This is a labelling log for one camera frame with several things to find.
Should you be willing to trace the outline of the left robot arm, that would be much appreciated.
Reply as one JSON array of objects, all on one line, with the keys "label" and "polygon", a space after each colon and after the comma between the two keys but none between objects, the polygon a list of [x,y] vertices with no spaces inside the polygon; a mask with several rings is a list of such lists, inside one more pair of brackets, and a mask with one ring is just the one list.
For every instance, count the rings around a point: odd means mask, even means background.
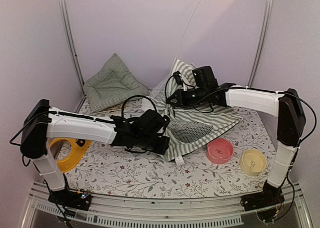
[{"label": "left robot arm", "polygon": [[97,117],[67,112],[50,106],[49,100],[40,100],[23,127],[9,141],[20,137],[20,152],[29,158],[44,177],[55,197],[64,205],[74,201],[74,193],[66,188],[67,181],[58,168],[47,140],[54,138],[97,141],[112,146],[134,147],[159,155],[169,147],[169,137],[164,135],[170,118],[156,109],[146,110],[140,117],[126,119],[123,115]]}]

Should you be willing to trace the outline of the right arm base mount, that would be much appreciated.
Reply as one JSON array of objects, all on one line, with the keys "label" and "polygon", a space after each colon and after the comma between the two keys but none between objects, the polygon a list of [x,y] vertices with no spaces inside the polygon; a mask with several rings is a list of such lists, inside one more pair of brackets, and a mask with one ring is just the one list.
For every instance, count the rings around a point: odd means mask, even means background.
[{"label": "right arm base mount", "polygon": [[265,208],[283,203],[285,198],[280,187],[274,187],[266,181],[261,192],[243,195],[240,199],[245,211]]}]

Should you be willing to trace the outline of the green striped pet tent fabric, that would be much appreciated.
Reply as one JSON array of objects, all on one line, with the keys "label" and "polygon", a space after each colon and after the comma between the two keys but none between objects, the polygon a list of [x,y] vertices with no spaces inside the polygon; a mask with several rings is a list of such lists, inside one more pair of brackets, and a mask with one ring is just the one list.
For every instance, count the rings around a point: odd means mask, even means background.
[{"label": "green striped pet tent fabric", "polygon": [[195,86],[192,74],[194,69],[194,66],[175,59],[169,75],[148,95],[160,115],[170,118],[165,131],[165,136],[170,138],[169,147],[165,154],[161,155],[166,161],[172,161],[207,145],[242,121],[239,113],[229,107],[215,105],[212,110],[205,104],[196,109],[181,109],[166,104],[165,96],[173,94],[179,88],[175,80],[169,80],[169,77],[179,71],[192,86]]}]

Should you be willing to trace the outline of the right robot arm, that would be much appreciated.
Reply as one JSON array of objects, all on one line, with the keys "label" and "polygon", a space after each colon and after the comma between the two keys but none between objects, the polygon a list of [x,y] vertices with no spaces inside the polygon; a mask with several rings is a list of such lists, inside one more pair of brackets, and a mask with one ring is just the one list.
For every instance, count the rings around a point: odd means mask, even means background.
[{"label": "right robot arm", "polygon": [[222,107],[241,107],[256,110],[276,119],[276,155],[271,171],[258,201],[269,206],[278,197],[280,189],[292,167],[303,141],[317,127],[317,115],[312,106],[302,99],[297,90],[288,88],[273,91],[235,83],[219,84],[210,66],[196,68],[191,72],[195,84],[188,84],[179,71],[171,78],[180,86],[170,95],[165,95],[167,104],[177,108],[191,108],[200,104]]}]

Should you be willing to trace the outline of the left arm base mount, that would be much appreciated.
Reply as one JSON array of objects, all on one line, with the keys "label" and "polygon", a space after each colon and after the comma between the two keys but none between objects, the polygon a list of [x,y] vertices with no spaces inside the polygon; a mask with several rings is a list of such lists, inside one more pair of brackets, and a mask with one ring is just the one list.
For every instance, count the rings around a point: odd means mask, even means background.
[{"label": "left arm base mount", "polygon": [[63,207],[70,207],[88,211],[91,205],[92,196],[89,190],[70,190],[68,180],[63,174],[65,186],[62,190],[52,191],[49,189],[48,201]]}]

